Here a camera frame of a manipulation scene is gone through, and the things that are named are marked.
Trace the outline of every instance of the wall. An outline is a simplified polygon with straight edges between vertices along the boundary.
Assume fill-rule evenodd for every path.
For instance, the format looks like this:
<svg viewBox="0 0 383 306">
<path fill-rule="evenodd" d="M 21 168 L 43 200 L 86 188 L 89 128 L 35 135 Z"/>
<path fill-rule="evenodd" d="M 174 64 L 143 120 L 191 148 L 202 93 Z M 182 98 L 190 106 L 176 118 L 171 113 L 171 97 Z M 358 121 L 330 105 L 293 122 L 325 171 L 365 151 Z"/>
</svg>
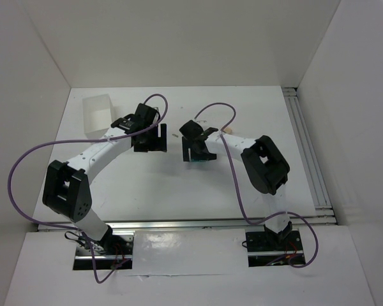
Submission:
<svg viewBox="0 0 383 306">
<path fill-rule="evenodd" d="M 339 0 L 20 0 L 72 87 L 297 87 Z"/>
<path fill-rule="evenodd" d="M 298 94 L 331 201 L 383 305 L 383 1 L 342 0 Z"/>
<path fill-rule="evenodd" d="M 0 0 L 0 305 L 31 225 L 12 208 L 6 181 L 28 148 L 56 136 L 70 87 L 28 17 L 13 0 Z M 15 196 L 32 214 L 50 149 L 27 158 L 15 177 Z"/>
</svg>

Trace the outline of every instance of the cable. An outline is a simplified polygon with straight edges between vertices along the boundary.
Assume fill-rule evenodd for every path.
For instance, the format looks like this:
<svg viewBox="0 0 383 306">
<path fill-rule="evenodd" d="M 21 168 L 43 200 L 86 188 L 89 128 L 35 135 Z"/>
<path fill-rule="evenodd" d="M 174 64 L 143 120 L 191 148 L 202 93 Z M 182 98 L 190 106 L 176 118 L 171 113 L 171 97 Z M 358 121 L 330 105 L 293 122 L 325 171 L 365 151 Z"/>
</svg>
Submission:
<svg viewBox="0 0 383 306">
<path fill-rule="evenodd" d="M 106 138 L 102 138 L 102 139 L 92 139 L 92 140 L 88 140 L 88 139 L 72 139 L 72 140 L 57 140 L 57 141 L 53 141 L 53 142 L 46 142 L 46 143 L 42 143 L 41 145 L 36 145 L 35 147 L 27 150 L 24 154 L 22 154 L 17 160 L 16 162 L 14 163 L 14 165 L 12 166 L 12 168 L 10 169 L 10 172 L 8 174 L 8 179 L 7 179 L 7 193 L 8 193 L 8 197 L 10 199 L 10 202 L 11 204 L 13 205 L 14 209 L 22 216 L 24 217 L 25 219 L 27 219 L 28 221 L 30 222 L 33 222 L 35 224 L 41 224 L 41 225 L 45 225 L 45 226 L 52 226 L 54 228 L 64 228 L 64 229 L 67 229 L 67 230 L 79 230 L 78 228 L 75 228 L 73 226 L 67 226 L 67 225 L 62 225 L 62 224 L 56 224 L 56 223 L 50 223 L 50 222 L 43 222 L 43 221 L 39 221 L 39 220 L 36 220 L 32 217 L 30 217 L 29 215 L 25 214 L 21 209 L 20 207 L 17 205 L 17 203 L 15 202 L 14 200 L 14 196 L 13 196 L 13 191 L 12 191 L 12 186 L 11 186 L 11 183 L 12 183 L 12 180 L 13 180 L 13 174 L 14 174 L 14 171 L 16 170 L 17 166 L 21 163 L 21 161 L 26 158 L 26 156 L 28 156 L 30 153 L 40 149 L 40 148 L 44 148 L 44 147 L 48 147 L 49 145 L 60 145 L 60 144 L 64 144 L 64 143 L 100 143 L 100 142 L 107 142 L 107 141 L 113 141 L 113 140 L 120 140 L 120 139 L 123 139 L 123 138 L 128 138 L 128 137 L 133 137 L 133 136 L 137 136 L 139 134 L 142 134 L 142 133 L 145 133 L 149 130 L 151 130 L 152 128 L 154 128 L 155 126 L 157 126 L 166 116 L 166 113 L 167 113 L 167 110 L 169 108 L 169 104 L 167 103 L 167 99 L 164 95 L 162 94 L 152 94 L 150 95 L 149 97 L 146 98 L 146 100 L 144 101 L 144 104 L 146 104 L 151 98 L 153 97 L 160 97 L 163 99 L 163 101 L 165 102 L 165 111 L 163 112 L 163 115 L 161 116 L 161 118 L 159 118 L 154 124 L 150 125 L 149 127 L 141 130 L 141 131 L 137 131 L 137 132 L 134 132 L 132 134 L 127 134 L 127 135 L 123 135 L 123 136 L 117 136 L 117 137 L 111 137 L 109 139 L 106 139 Z M 88 243 L 88 246 L 89 246 L 89 249 L 91 251 L 91 255 L 92 255 L 92 264 L 93 264 L 93 269 L 94 269 L 94 274 L 95 274 L 95 280 L 97 283 L 99 284 L 102 284 L 115 270 L 112 270 L 107 276 L 106 278 L 104 278 L 102 281 L 99 281 L 98 279 L 98 276 L 96 274 L 96 261 L 95 261 L 95 257 L 94 257 L 94 250 L 93 250 L 93 247 L 92 247 L 92 243 L 91 243 L 91 239 L 83 232 L 81 231 L 82 235 L 84 236 L 84 238 L 86 239 L 87 243 Z"/>
<path fill-rule="evenodd" d="M 317 234 L 316 232 L 313 230 L 311 224 L 309 224 L 309 222 L 304 218 L 302 217 L 301 215 L 298 215 L 297 213 L 295 212 L 276 212 L 274 214 L 271 214 L 269 215 L 268 217 L 265 217 L 261 220 L 258 220 L 258 221 L 251 221 L 248 216 L 246 215 L 246 212 L 244 210 L 244 206 L 243 206 L 243 201 L 241 199 L 241 193 L 240 193 L 240 188 L 239 188 L 239 185 L 238 185 L 238 179 L 237 179 L 237 175 L 236 175 L 236 169 L 234 168 L 234 163 L 232 161 L 232 157 L 231 157 L 231 153 L 230 153 L 230 150 L 229 150 L 229 146 L 227 145 L 227 142 L 225 141 L 225 138 L 223 136 L 223 132 L 224 132 L 224 129 L 234 120 L 234 118 L 236 118 L 236 115 L 237 115 L 237 112 L 236 112 L 236 109 L 228 104 L 228 103 L 222 103 L 222 102 L 217 102 L 217 103 L 211 103 L 209 105 L 207 105 L 206 107 L 204 107 L 203 109 L 201 109 L 201 111 L 199 111 L 197 113 L 197 115 L 194 117 L 194 119 L 196 119 L 204 110 L 206 110 L 207 108 L 211 107 L 211 106 L 214 106 L 214 105 L 224 105 L 224 106 L 227 106 L 229 108 L 232 109 L 233 111 L 233 116 L 231 118 L 230 121 L 228 121 L 228 123 L 226 123 L 221 129 L 220 131 L 222 133 L 220 133 L 220 138 L 222 139 L 222 142 L 224 144 L 224 147 L 225 147 L 225 151 L 227 153 L 227 157 L 229 159 L 229 163 L 230 163 L 230 169 L 231 169 L 231 174 L 232 174 L 232 178 L 233 178 L 233 181 L 234 181 L 234 187 L 236 188 L 236 195 L 237 195 L 237 201 L 238 201 L 238 205 L 240 207 L 240 211 L 243 215 L 243 218 L 244 220 L 249 224 L 249 225 L 259 225 L 261 223 L 264 223 L 268 220 L 270 220 L 271 218 L 273 217 L 276 217 L 277 215 L 284 215 L 284 214 L 288 214 L 288 215 L 293 215 L 297 218 L 299 218 L 300 220 L 302 220 L 310 229 L 310 231 L 312 232 L 312 235 L 315 239 L 315 252 L 313 253 L 313 256 L 312 258 L 305 264 L 303 265 L 300 265 L 300 266 L 295 266 L 291 263 L 291 259 L 289 259 L 288 263 L 291 267 L 293 268 L 304 268 L 306 266 L 309 266 L 311 263 L 313 263 L 313 261 L 315 260 L 315 258 L 317 257 L 317 254 L 318 254 L 318 251 L 319 251 L 319 241 L 318 241 L 318 237 L 317 237 Z"/>
</svg>

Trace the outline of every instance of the purple cable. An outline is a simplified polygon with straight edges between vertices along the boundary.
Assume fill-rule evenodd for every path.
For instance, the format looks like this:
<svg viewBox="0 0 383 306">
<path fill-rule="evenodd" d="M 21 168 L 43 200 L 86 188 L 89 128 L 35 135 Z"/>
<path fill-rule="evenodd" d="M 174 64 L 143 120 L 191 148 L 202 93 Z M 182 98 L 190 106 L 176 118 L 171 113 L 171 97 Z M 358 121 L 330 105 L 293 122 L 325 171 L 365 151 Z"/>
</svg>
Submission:
<svg viewBox="0 0 383 306">
<path fill-rule="evenodd" d="M 139 134 L 142 134 L 142 133 L 145 133 L 149 130 L 151 130 L 152 128 L 154 128 L 155 126 L 157 126 L 166 116 L 166 113 L 167 113 L 167 110 L 169 108 L 169 104 L 167 103 L 167 99 L 165 96 L 163 96 L 162 94 L 152 94 L 150 95 L 149 97 L 147 97 L 147 99 L 144 101 L 144 104 L 146 104 L 151 98 L 153 97 L 161 97 L 163 99 L 163 101 L 165 102 L 165 111 L 163 112 L 163 115 L 159 118 L 159 120 L 157 120 L 154 124 L 152 124 L 151 126 L 141 130 L 141 131 L 137 131 L 135 133 L 132 133 L 132 134 L 128 134 L 128 135 L 123 135 L 123 136 L 117 136 L 117 137 L 111 137 L 109 138 L 109 140 L 120 140 L 120 139 L 123 139 L 123 138 L 127 138 L 127 137 L 133 137 L 133 136 L 137 136 Z M 17 160 L 16 162 L 14 163 L 14 165 L 12 166 L 12 168 L 10 169 L 10 172 L 8 174 L 8 179 L 7 179 L 7 193 L 8 193 L 8 197 L 10 199 L 10 202 L 11 204 L 13 205 L 14 209 L 21 215 L 23 216 L 24 218 L 26 218 L 28 221 L 30 222 L 33 222 L 33 223 L 36 223 L 36 224 L 41 224 L 41 225 L 45 225 L 45 226 L 52 226 L 54 228 L 64 228 L 64 229 L 67 229 L 67 230 L 79 230 L 78 228 L 75 228 L 73 226 L 67 226 L 67 225 L 62 225 L 62 224 L 55 224 L 55 223 L 50 223 L 50 222 L 43 222 L 43 221 L 39 221 L 39 220 L 36 220 L 32 217 L 30 217 L 29 215 L 25 214 L 21 209 L 20 207 L 17 205 L 17 203 L 15 202 L 14 200 L 14 196 L 13 196 L 13 191 L 11 189 L 11 183 L 12 183 L 12 180 L 13 180 L 13 174 L 14 174 L 14 171 L 16 170 L 17 166 L 21 163 L 21 161 L 26 158 L 27 155 L 29 155 L 30 153 L 40 149 L 40 148 L 44 148 L 44 147 L 48 147 L 49 145 L 60 145 L 60 144 L 64 144 L 64 143 L 100 143 L 100 142 L 107 142 L 109 141 L 108 139 L 106 138 L 102 138 L 102 139 L 92 139 L 92 140 L 88 140 L 88 139 L 72 139 L 72 140 L 57 140 L 57 141 L 54 141 L 54 142 L 46 142 L 46 143 L 42 143 L 41 145 L 37 145 L 29 150 L 27 150 L 24 154 L 22 154 Z M 92 248 L 92 245 L 91 245 L 91 239 L 82 231 L 82 235 L 84 236 L 84 238 L 86 239 L 87 243 L 88 243 L 88 246 L 91 250 L 91 254 L 92 254 L 92 260 L 93 260 L 93 269 L 94 269 L 94 274 L 95 274 L 95 279 L 96 279 L 96 282 L 101 284 L 102 282 L 104 282 L 111 274 L 112 272 L 114 272 L 115 270 L 111 271 L 107 276 L 106 278 L 104 278 L 101 282 L 98 280 L 98 276 L 96 274 L 96 265 L 95 265 L 95 257 L 94 257 L 94 251 L 93 251 L 93 248 Z"/>
<path fill-rule="evenodd" d="M 224 106 L 227 106 L 229 108 L 232 109 L 232 111 L 234 112 L 232 118 L 230 121 L 228 121 L 228 123 L 226 123 L 226 125 L 224 125 L 220 131 L 223 132 L 224 129 L 234 120 L 234 118 L 236 118 L 236 109 L 230 105 L 230 104 L 227 104 L 227 103 L 222 103 L 222 102 L 217 102 L 217 103 L 212 103 L 212 104 L 209 104 L 207 105 L 206 107 L 204 107 L 201 111 L 199 111 L 197 113 L 197 115 L 194 117 L 194 119 L 196 119 L 204 110 L 206 110 L 207 108 L 211 107 L 211 106 L 214 106 L 214 105 L 224 105 Z M 301 215 L 298 215 L 297 213 L 295 212 L 276 212 L 275 214 L 272 214 L 272 215 L 269 215 L 268 217 L 265 217 L 261 220 L 258 220 L 258 221 L 251 221 L 247 214 L 245 213 L 245 210 L 244 210 L 244 206 L 243 206 L 243 201 L 241 199 L 241 193 L 240 193 L 240 188 L 239 188 L 239 185 L 238 185 L 238 179 L 237 179 L 237 175 L 236 175 L 236 169 L 234 168 L 234 163 L 232 161 L 232 157 L 231 157 L 231 153 L 230 153 L 230 150 L 229 150 L 229 146 L 227 145 L 227 142 L 225 141 L 225 138 L 223 136 L 222 133 L 220 133 L 220 138 L 222 139 L 223 141 L 223 144 L 224 144 L 224 147 L 225 147 L 225 151 L 227 153 L 227 157 L 229 159 L 229 163 L 230 163 L 230 168 L 231 168 L 231 174 L 232 174 L 232 179 L 234 181 L 234 187 L 236 188 L 236 195 L 237 195 L 237 201 L 238 201 L 238 205 L 240 207 L 240 211 L 244 217 L 244 220 L 249 224 L 249 225 L 259 225 L 261 223 L 264 223 L 268 220 L 270 220 L 271 218 L 273 217 L 276 217 L 277 215 L 283 215 L 283 214 L 288 214 L 288 215 L 293 215 L 297 218 L 299 218 L 300 220 L 302 220 L 310 229 L 310 231 L 312 232 L 312 235 L 315 239 L 315 252 L 313 253 L 313 256 L 312 258 L 307 262 L 305 263 L 304 265 L 300 265 L 300 266 L 294 266 L 293 264 L 291 264 L 291 258 L 288 260 L 288 264 L 293 267 L 293 268 L 304 268 L 306 266 L 309 266 L 314 260 L 315 258 L 317 257 L 317 254 L 318 254 L 318 251 L 319 251 L 319 241 L 318 241 L 318 237 L 317 237 L 317 234 L 316 232 L 313 230 L 311 224 L 309 224 L 309 222 L 304 218 L 302 217 Z"/>
</svg>

